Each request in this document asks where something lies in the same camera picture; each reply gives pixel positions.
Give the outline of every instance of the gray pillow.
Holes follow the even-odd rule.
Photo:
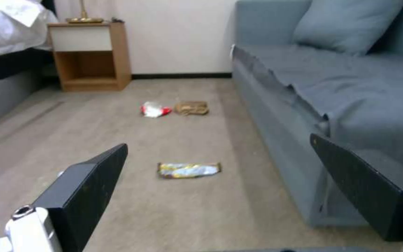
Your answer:
[[[366,54],[403,7],[403,0],[312,0],[295,29],[296,43]]]

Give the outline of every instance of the brass lamp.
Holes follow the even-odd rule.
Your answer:
[[[66,19],[68,23],[102,23],[104,19],[100,17],[88,17],[88,13],[86,13],[85,4],[83,0],[80,1],[80,10],[81,17],[73,17],[72,19]]]

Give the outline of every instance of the beige carpet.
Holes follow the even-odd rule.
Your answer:
[[[142,118],[145,101],[206,100],[205,117]],[[370,228],[307,227],[229,79],[134,81],[122,92],[33,94],[0,121],[0,234],[68,165],[126,142],[128,161],[86,251],[363,246],[398,251]],[[160,180],[156,164],[217,162],[223,172]]]

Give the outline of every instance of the wooden nightstand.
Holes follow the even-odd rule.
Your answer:
[[[48,24],[64,91],[122,90],[131,81],[122,23]]]

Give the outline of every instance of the sofa arm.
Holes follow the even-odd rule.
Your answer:
[[[239,0],[236,2],[235,43],[272,45],[292,42],[296,25],[311,0]]]

